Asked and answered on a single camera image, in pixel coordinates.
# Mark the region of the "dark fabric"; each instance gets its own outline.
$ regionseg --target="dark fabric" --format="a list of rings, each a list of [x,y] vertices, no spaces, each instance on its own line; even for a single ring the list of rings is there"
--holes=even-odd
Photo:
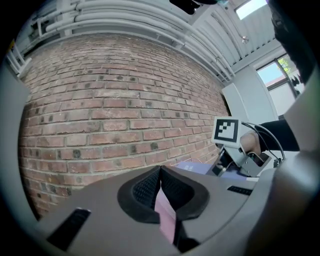
[[[286,120],[265,122],[261,124],[261,126],[268,129],[278,139],[284,151],[300,151],[296,138]],[[263,137],[269,150],[279,150],[277,143],[272,139],[271,136],[267,135],[263,129],[257,126],[255,128]],[[259,142],[261,152],[266,151],[266,145],[260,137]]]

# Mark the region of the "ceiling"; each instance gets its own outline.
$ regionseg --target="ceiling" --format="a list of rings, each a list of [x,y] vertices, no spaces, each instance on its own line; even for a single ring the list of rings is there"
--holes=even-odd
[[[38,29],[35,26],[38,20],[56,11],[57,5],[58,9],[60,9],[61,1],[68,2],[68,0],[47,0],[26,23],[24,30],[21,31],[20,37],[17,39],[17,44],[19,47],[21,46],[20,50],[22,52],[34,49],[39,45],[39,42],[49,42],[50,40],[63,37],[61,32],[56,32],[55,34],[47,33],[48,35],[44,34],[41,37],[39,33],[37,35]],[[41,24],[41,30],[45,33],[47,26],[57,23],[63,16],[63,19],[67,19],[81,14],[110,14],[117,12],[120,14],[134,15],[133,17],[146,17],[147,19],[152,19],[153,23],[137,20],[134,20],[134,22],[128,25],[95,23],[89,26],[72,27],[71,33],[74,35],[87,32],[114,32],[154,39],[189,55],[223,83],[232,81],[234,72],[239,70],[242,66],[240,64],[244,63],[244,60],[250,59],[248,57],[257,51],[259,53],[262,52],[262,49],[270,50],[270,47],[267,47],[267,45],[275,41],[271,11],[268,5],[261,7],[242,20],[238,18],[235,8],[243,4],[245,0],[231,0],[226,5],[203,5],[196,10],[194,15],[188,15],[171,4],[169,0],[153,0],[152,2],[150,2],[150,0],[118,1],[117,3],[119,4],[109,0],[71,0],[69,5],[93,2],[103,2],[105,4],[99,7],[86,7],[79,11],[71,11],[67,14],[60,15],[60,18],[57,16],[49,19]],[[147,9],[141,9],[139,6],[133,7],[132,3],[142,3],[144,7],[156,7],[154,9],[159,11],[152,9],[149,11]],[[119,18],[119,20],[127,21],[128,19]],[[155,23],[161,24],[162,27],[158,27]],[[186,29],[186,24],[188,26],[191,25],[195,31],[190,32]],[[180,36],[181,34],[187,37],[187,41]],[[243,36],[248,38],[246,44],[243,43]],[[172,38],[186,43],[185,45],[177,45]]]

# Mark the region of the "person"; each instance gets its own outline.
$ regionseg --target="person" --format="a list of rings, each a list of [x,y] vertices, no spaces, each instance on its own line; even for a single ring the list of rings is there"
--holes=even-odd
[[[261,126],[268,129],[278,139],[284,151],[300,151],[297,140],[285,119],[265,122]],[[244,134],[240,138],[240,143],[245,152],[255,152],[260,155],[266,150],[279,150],[279,146],[271,136],[258,126],[255,128],[263,139],[254,130]]]

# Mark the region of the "black slot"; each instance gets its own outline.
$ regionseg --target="black slot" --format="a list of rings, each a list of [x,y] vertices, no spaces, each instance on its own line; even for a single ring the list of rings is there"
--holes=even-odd
[[[227,190],[230,190],[232,192],[236,192],[236,193],[239,193],[239,194],[243,194],[243,195],[246,195],[246,196],[250,196],[251,193],[252,193],[252,189],[247,189],[247,188],[238,187],[238,186],[231,186]]]
[[[55,247],[66,251],[79,232],[91,212],[77,208],[71,215],[48,237],[47,241]]]

